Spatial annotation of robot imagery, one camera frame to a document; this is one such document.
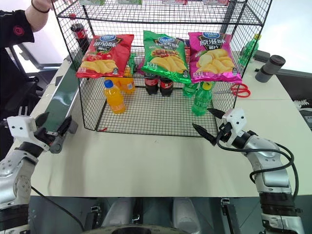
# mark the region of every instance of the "black sleeve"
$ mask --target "black sleeve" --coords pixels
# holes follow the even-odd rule
[[[25,11],[5,12],[0,10],[0,47],[9,47],[22,42],[34,42],[33,31]]]

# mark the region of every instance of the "green panel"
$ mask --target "green panel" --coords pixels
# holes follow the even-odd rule
[[[55,132],[64,121],[77,89],[76,70],[71,64],[46,109],[46,112],[50,112],[50,114],[43,126],[48,131]]]

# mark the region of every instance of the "red chip bag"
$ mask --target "red chip bag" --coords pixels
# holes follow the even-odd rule
[[[122,77],[133,34],[94,36],[76,73],[78,78]]]

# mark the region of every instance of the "red logo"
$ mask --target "red logo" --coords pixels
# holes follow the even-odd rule
[[[17,36],[23,36],[24,35],[24,29],[21,26],[14,26],[13,32]]]

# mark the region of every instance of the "wire basket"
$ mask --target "wire basket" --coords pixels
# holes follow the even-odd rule
[[[82,51],[70,27],[69,14],[76,15],[89,39],[94,35],[134,34],[132,53],[135,62],[144,58],[143,30],[165,33],[171,37],[188,39],[189,32],[216,32],[232,35],[233,61],[241,73],[246,66],[238,63],[240,51],[261,34],[272,0],[231,0],[228,6],[203,5],[201,0],[189,0],[187,5],[162,4],[161,0],[143,0],[142,5],[118,4],[106,0],[104,5],[80,5],[79,1],[57,1],[54,11],[65,44],[76,70],[81,64]],[[191,106],[194,98],[184,97],[182,84],[174,83],[170,97],[160,92],[149,96],[144,76],[134,73],[136,91],[124,95],[126,112],[113,114],[103,94],[104,78],[78,79],[84,127],[99,132],[152,134],[198,137],[192,123],[199,124],[216,135],[219,119],[211,114],[196,117]],[[235,106],[236,96],[227,93],[231,84],[216,82],[211,107],[227,111]]]

